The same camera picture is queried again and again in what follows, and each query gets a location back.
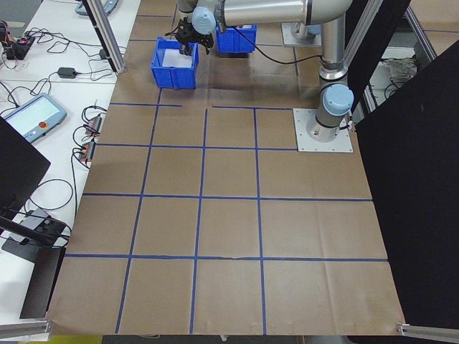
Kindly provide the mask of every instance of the metal bracket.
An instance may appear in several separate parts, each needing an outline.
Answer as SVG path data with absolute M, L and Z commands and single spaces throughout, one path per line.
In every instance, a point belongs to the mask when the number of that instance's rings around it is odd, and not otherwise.
M 314 39 L 297 39 L 292 35 L 292 26 L 295 23 L 282 23 L 282 38 L 285 47 L 316 47 L 320 48 L 322 45 L 321 35 L 317 34 Z
M 400 335 L 405 337 L 437 340 L 446 343 L 459 343 L 459 330 L 449 328 L 426 328 L 397 323 L 397 331 Z
M 298 152 L 353 153 L 354 150 L 352 149 L 351 138 L 347 129 L 340 130 L 336 138 L 327 143 L 318 142 L 307 133 L 306 125 L 309 119 L 316 115 L 316 111 L 316 109 L 293 109 Z M 343 119 L 340 126 L 346 126 L 345 119 Z

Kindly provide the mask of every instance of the table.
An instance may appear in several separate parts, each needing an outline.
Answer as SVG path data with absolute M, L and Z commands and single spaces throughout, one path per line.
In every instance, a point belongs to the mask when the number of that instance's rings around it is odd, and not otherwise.
M 110 23 L 120 46 L 127 46 L 131 34 L 133 21 L 140 0 L 120 1 L 118 7 L 109 16 Z M 74 12 L 75 3 L 66 4 L 52 0 L 43 1 L 37 14 L 31 21 L 27 29 L 32 27 L 46 27 L 51 32 L 62 32 L 66 37 L 88 44 L 99 44 L 98 38 L 90 24 L 88 18 L 82 18 Z M 51 43 L 34 44 L 27 58 L 19 62 L 15 70 L 8 70 L 0 65 L 0 80 L 10 89 L 16 86 L 32 88 L 35 83 L 55 72 L 60 64 L 62 67 L 74 67 L 79 72 L 86 72 L 89 60 L 81 50 L 70 47 L 65 54 L 48 54 L 46 49 Z M 90 48 L 97 52 L 99 48 Z M 103 68 L 109 68 L 107 62 L 96 62 Z M 51 76 L 53 98 L 58 101 L 66 110 L 67 117 L 63 123 L 51 130 L 44 138 L 40 138 L 34 146 L 49 160 L 51 166 L 44 177 L 45 180 L 52 178 L 63 178 L 72 183 L 72 172 L 70 168 L 70 153 L 75 144 L 72 141 L 72 133 L 76 127 L 82 125 L 80 117 L 81 111 L 88 105 L 97 104 L 107 108 L 115 87 L 116 76 L 104 77 L 97 82 L 89 80 L 87 75 L 82 75 L 74 80 L 59 80 L 57 75 Z M 16 100 L 23 104 L 31 96 L 26 90 L 18 90 L 14 93 Z M 6 93 L 0 92 L 0 111 L 10 108 L 11 104 L 6 101 Z M 84 136 L 84 130 L 77 133 L 77 139 Z M 82 190 L 87 178 L 87 170 L 75 164 L 75 177 L 77 184 L 78 199 L 81 197 Z M 34 195 L 34 200 L 47 207 L 54 204 L 61 204 L 69 196 L 67 187 L 63 184 L 52 183 L 40 189 Z M 60 219 L 70 226 L 74 221 L 73 202 L 57 212 L 50 212 L 56 219 Z M 8 252 L 0 252 L 0 270 L 2 271 L 0 280 L 0 294 L 8 295 L 2 297 L 0 304 L 0 323 L 17 323 L 22 304 L 25 298 L 29 280 L 33 270 L 33 264 L 15 257 Z

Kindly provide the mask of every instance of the brown paper floor covering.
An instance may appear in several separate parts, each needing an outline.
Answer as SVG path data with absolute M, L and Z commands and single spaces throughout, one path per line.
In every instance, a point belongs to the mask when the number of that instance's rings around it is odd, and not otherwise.
M 195 90 L 150 63 L 174 1 L 143 0 L 48 318 L 64 334 L 394 335 L 404 317 L 356 136 L 298 153 L 317 59 L 201 50 Z M 257 43 L 283 60 L 280 25 Z

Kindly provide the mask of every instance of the black cable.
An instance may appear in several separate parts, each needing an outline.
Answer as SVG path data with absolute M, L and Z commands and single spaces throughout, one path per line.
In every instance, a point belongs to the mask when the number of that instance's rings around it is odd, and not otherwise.
M 8 111 L 8 110 L 14 110 L 14 109 L 16 109 L 16 107 L 11 107 L 11 108 L 9 108 L 9 109 L 5 109 L 5 110 L 3 110 L 3 111 L 0 112 L 0 116 L 2 116 L 2 115 L 3 115 L 6 111 Z
M 102 79 L 103 77 L 109 77 L 113 74 L 113 71 L 110 68 L 104 68 L 103 70 L 93 70 L 92 66 L 90 65 L 90 69 L 91 69 L 90 72 L 77 72 L 77 75 L 89 75 L 89 78 L 91 79 L 91 81 L 98 81 Z M 105 73 L 104 75 L 101 75 L 96 78 L 93 77 L 94 74 L 105 72 L 105 71 L 108 71 L 108 73 Z
M 4 59 L 4 58 L 3 58 L 4 55 L 6 55 L 6 52 L 2 52 L 2 53 L 1 53 L 1 61 L 3 62 L 4 66 L 5 66 L 6 68 L 8 68 L 9 70 L 15 70 L 16 67 L 17 67 L 17 58 L 16 58 L 16 57 L 14 58 L 14 66 L 13 66 L 13 67 L 10 67 L 10 66 L 6 63 L 6 61 L 8 61 L 8 59 Z
M 374 95 L 373 87 L 370 84 L 368 84 L 368 89 L 370 91 L 370 95 L 371 95 L 373 103 L 374 103 L 374 108 L 376 109 L 378 107 L 378 101 L 376 99 L 376 96 Z
M 4 236 L 0 236 L 0 239 L 5 239 L 5 240 L 9 240 L 11 242 L 16 242 L 17 244 L 20 244 L 20 245 L 30 245 L 30 246 L 37 246 L 37 247 L 41 247 L 41 248 L 46 248 L 46 249 L 63 249 L 67 246 L 68 244 L 68 241 L 62 245 L 62 246 L 44 246 L 44 245 L 37 245 L 37 244 L 34 244 L 34 243 L 31 243 L 31 242 L 26 242 L 26 243 L 22 243 L 22 242 L 17 242 L 16 240 L 14 240 L 13 238 L 11 237 L 7 237 L 5 238 Z
M 53 72 L 51 73 L 50 75 L 48 75 L 48 77 L 44 77 L 40 80 L 37 81 L 37 83 L 35 84 L 35 86 L 31 89 L 31 88 L 28 88 L 28 87 L 25 87 L 25 86 L 16 86 L 13 90 L 11 90 L 11 96 L 13 95 L 13 93 L 16 91 L 16 90 L 19 90 L 19 89 L 25 89 L 27 91 L 29 91 L 29 94 L 31 96 L 38 96 L 40 93 L 43 92 L 43 89 L 44 87 L 46 86 L 46 84 L 49 85 L 48 87 L 48 91 L 46 92 L 48 95 L 51 93 L 51 89 L 52 89 L 52 83 L 51 83 L 51 76 L 53 76 L 54 74 L 57 74 L 57 72 Z
M 37 39 L 37 44 L 44 44 L 51 42 L 54 39 L 61 39 L 64 42 L 57 41 L 55 42 L 50 48 L 47 49 L 47 52 L 50 54 L 63 54 L 67 51 L 68 47 L 71 44 L 76 45 L 78 48 L 80 48 L 88 57 L 95 57 L 98 56 L 99 53 L 97 54 L 90 54 L 87 52 L 83 47 L 92 47 L 92 48 L 100 48 L 102 45 L 100 44 L 88 44 L 88 43 L 83 43 L 83 42 L 78 42 L 74 41 L 71 39 L 68 39 L 62 32 L 50 32 L 48 29 L 39 29 L 37 27 L 31 28 L 29 31 L 25 32 L 24 35 L 28 35 L 30 37 L 35 37 Z M 58 44 L 63 45 L 63 49 L 56 51 L 55 48 L 57 47 Z
M 6 90 L 6 92 L 8 93 L 8 98 L 7 98 L 7 100 L 8 100 L 11 104 L 13 104 L 14 106 L 16 106 L 16 108 L 18 108 L 18 107 L 19 107 L 19 104 L 18 104 L 18 102 L 16 101 L 16 98 L 13 96 L 13 91 L 14 91 L 14 89 L 13 89 L 12 91 L 10 91 L 9 88 L 8 88 L 2 81 L 0 81 L 0 85 L 1 85 L 1 86 Z
M 403 81 L 393 81 L 393 80 L 391 80 L 390 84 L 388 84 L 388 85 L 386 86 L 386 88 L 384 89 L 384 98 L 385 98 L 386 100 L 388 100 L 389 97 L 391 97 L 397 90 L 400 89 L 400 87 L 398 87 L 397 84 L 402 84 L 402 85 L 404 85 L 404 84 L 406 84 L 406 82 L 403 82 Z M 389 97 L 387 97 L 387 91 L 389 90 L 389 87 L 391 87 L 391 86 L 395 86 L 396 90 L 391 91 L 391 93 L 389 94 Z
M 273 59 L 272 57 L 269 57 L 266 55 L 266 53 L 264 53 L 254 42 L 252 42 L 249 37 L 247 37 L 245 34 L 243 34 L 237 27 L 233 27 L 233 29 L 238 33 L 240 34 L 242 37 L 245 38 L 245 40 L 247 42 L 249 42 L 256 50 L 258 50 L 260 52 L 261 55 L 263 55 L 264 57 L 266 57 L 267 59 L 273 61 L 273 62 L 276 62 L 276 63 L 279 63 L 281 65 L 294 65 L 294 64 L 297 64 L 299 62 L 303 62 L 303 61 L 306 61 L 308 59 L 313 59 L 315 57 L 320 57 L 322 58 L 322 55 L 312 55 L 312 56 L 309 56 L 309 57 L 305 57 L 304 59 L 297 59 L 296 61 L 291 61 L 291 62 L 284 62 L 284 61 L 278 61 L 276 59 Z
M 30 217 L 34 217 L 34 218 L 37 218 L 37 219 L 44 219 L 44 220 L 47 220 L 47 221 L 52 221 L 52 222 L 55 222 L 57 224 L 61 224 L 64 226 L 64 228 L 68 228 L 70 233 L 72 233 L 72 229 L 70 228 L 70 226 L 68 224 L 66 224 L 64 221 L 60 221 L 58 219 L 55 219 L 53 217 L 45 217 L 45 216 L 40 216 L 40 215 L 34 215 L 34 214 L 30 214 L 30 213 L 24 213 L 23 211 L 17 211 L 17 210 L 14 210 L 14 209 L 11 209 L 11 208 L 4 208 L 8 211 L 11 211 L 15 214 L 21 214 L 21 215 L 25 215 L 25 216 L 30 216 Z M 40 234 L 43 234 L 45 235 L 46 237 L 50 237 L 51 239 L 66 239 L 68 241 L 68 239 L 70 238 L 68 235 L 64 235 L 64 234 L 60 234 L 59 232 L 56 231 L 56 229 L 52 228 L 56 234 L 55 235 L 52 235 L 52 234 L 49 234 L 49 233 L 42 233 L 40 232 Z
M 69 199 L 61 206 L 57 206 L 55 208 L 45 208 L 43 206 L 40 206 L 39 204 L 37 204 L 33 199 L 32 199 L 32 196 L 29 197 L 29 201 L 30 203 L 32 203 L 33 205 L 37 206 L 38 208 L 40 208 L 41 210 L 44 210 L 44 211 L 56 211 L 56 210 L 59 210 L 59 209 L 62 209 L 64 208 L 66 205 L 68 205 L 71 200 L 73 199 L 73 187 L 72 187 L 72 184 L 70 184 L 68 181 L 66 181 L 65 179 L 60 179 L 60 178 L 53 178 L 53 179 L 48 179 L 47 181 L 44 181 L 43 183 L 40 183 L 36 188 L 35 188 L 35 191 L 37 191 L 39 188 L 41 188 L 43 185 L 47 184 L 47 183 L 51 183 L 53 181 L 62 181 L 64 183 L 66 183 L 69 187 L 70 187 L 70 190 L 71 190 L 71 194 L 70 194 L 70 197 Z
M 73 179 L 73 189 L 74 193 L 73 196 L 75 197 L 75 218 L 77 217 L 77 210 L 78 210 L 78 195 L 77 195 L 77 179 L 75 177 L 75 166 L 73 164 L 73 159 L 78 161 L 81 166 L 83 166 L 86 169 L 90 169 L 88 165 L 85 165 L 77 156 L 77 153 L 82 153 L 82 150 L 80 148 L 73 148 L 72 149 L 72 155 L 70 156 L 70 165 L 72 167 L 72 179 Z
M 105 108 L 103 108 L 103 107 L 101 107 L 99 105 L 89 105 L 89 106 L 85 107 L 81 112 L 81 119 L 85 123 L 89 123 L 89 118 L 87 118 L 87 115 L 86 115 L 86 111 L 88 111 L 89 109 L 100 110 L 100 111 L 103 111 L 104 113 L 107 112 L 107 109 L 105 109 Z

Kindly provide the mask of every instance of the aluminum frame post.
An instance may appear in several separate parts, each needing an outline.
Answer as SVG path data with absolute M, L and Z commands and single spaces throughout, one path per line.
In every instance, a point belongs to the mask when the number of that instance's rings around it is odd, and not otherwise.
M 366 4 L 364 13 L 361 15 L 359 23 L 357 24 L 354 33 L 349 40 L 349 43 L 344 54 L 344 65 L 349 67 L 352 60 L 356 56 L 357 51 L 360 48 L 360 44 L 363 42 L 368 29 L 372 25 L 374 18 L 376 17 L 379 8 L 381 7 L 384 0 L 371 0 Z
M 126 71 L 126 63 L 121 54 L 120 47 L 116 42 L 115 35 L 113 34 L 112 27 L 110 26 L 102 3 L 100 0 L 82 0 L 82 2 L 93 24 L 95 33 L 99 37 L 102 48 L 105 50 L 112 71 L 124 73 Z
M 459 343 L 459 330 L 450 328 L 426 328 L 409 324 L 397 324 L 397 331 L 405 337 Z
M 30 320 L 16 324 L 0 325 L 0 339 L 51 333 L 51 329 L 52 322 L 47 320 Z

